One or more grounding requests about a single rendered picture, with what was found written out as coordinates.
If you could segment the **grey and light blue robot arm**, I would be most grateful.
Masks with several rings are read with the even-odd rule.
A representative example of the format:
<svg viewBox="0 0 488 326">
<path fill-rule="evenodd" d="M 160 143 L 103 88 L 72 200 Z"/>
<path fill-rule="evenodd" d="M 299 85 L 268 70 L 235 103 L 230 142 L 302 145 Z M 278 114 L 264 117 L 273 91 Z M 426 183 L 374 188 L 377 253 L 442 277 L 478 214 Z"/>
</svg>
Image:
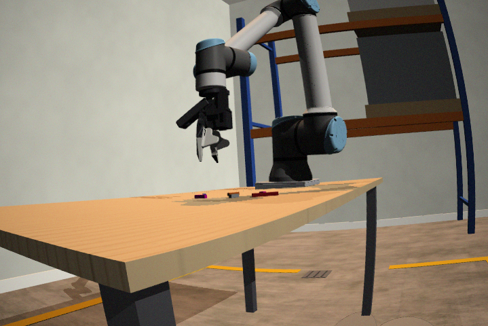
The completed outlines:
<svg viewBox="0 0 488 326">
<path fill-rule="evenodd" d="M 316 20 L 319 11 L 317 0 L 277 0 L 264 7 L 259 16 L 228 41 L 211 38 L 196 45 L 195 90 L 225 89 L 227 78 L 248 77 L 255 72 L 257 59 L 248 50 L 273 27 L 292 19 L 307 109 L 303 116 L 288 115 L 273 120 L 273 166 L 269 182 L 310 181 L 312 173 L 307 155 L 339 153 L 346 144 L 345 122 L 332 108 Z"/>
</svg>

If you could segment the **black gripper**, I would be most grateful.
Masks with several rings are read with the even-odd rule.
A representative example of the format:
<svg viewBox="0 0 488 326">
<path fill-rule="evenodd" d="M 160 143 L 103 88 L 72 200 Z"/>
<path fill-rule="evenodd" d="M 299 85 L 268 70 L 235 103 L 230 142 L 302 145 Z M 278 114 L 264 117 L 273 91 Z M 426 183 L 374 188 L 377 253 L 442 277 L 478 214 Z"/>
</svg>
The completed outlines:
<svg viewBox="0 0 488 326">
<path fill-rule="evenodd" d="M 219 163 L 217 150 L 229 146 L 229 140 L 222 138 L 219 132 L 233 128 L 228 95 L 229 90 L 226 88 L 207 88 L 199 91 L 199 96 L 205 97 L 209 102 L 200 111 L 196 128 L 197 156 L 200 162 L 202 161 L 203 148 L 210 146 L 212 157 L 216 163 Z"/>
</svg>

